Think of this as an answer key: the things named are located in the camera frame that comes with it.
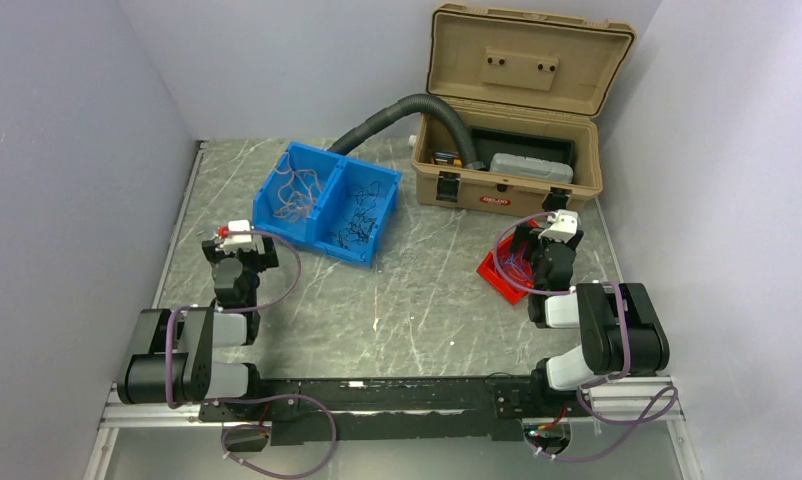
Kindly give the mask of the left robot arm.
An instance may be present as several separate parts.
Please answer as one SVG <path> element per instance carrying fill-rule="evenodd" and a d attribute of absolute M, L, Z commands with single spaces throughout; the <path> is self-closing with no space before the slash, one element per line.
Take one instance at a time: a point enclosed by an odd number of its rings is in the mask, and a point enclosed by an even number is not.
<path fill-rule="evenodd" d="M 203 306 L 139 313 L 118 380 L 124 404 L 182 405 L 225 398 L 241 420 L 256 417 L 264 392 L 256 369 L 213 360 L 213 350 L 249 346 L 259 333 L 260 274 L 279 266 L 274 240 L 229 237 L 201 244 L 211 266 L 214 298 Z"/>

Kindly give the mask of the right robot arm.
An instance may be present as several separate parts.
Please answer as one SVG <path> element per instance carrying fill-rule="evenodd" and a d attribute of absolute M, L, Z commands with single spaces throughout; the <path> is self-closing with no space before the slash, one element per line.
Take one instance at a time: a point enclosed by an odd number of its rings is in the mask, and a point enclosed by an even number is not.
<path fill-rule="evenodd" d="M 641 283 L 571 283 L 583 231 L 558 232 L 532 221 L 517 226 L 509 251 L 524 249 L 530 266 L 528 316 L 539 328 L 569 329 L 580 343 L 564 354 L 542 360 L 528 388 L 534 411 L 551 415 L 567 391 L 630 374 L 665 369 L 669 341 L 646 287 Z"/>

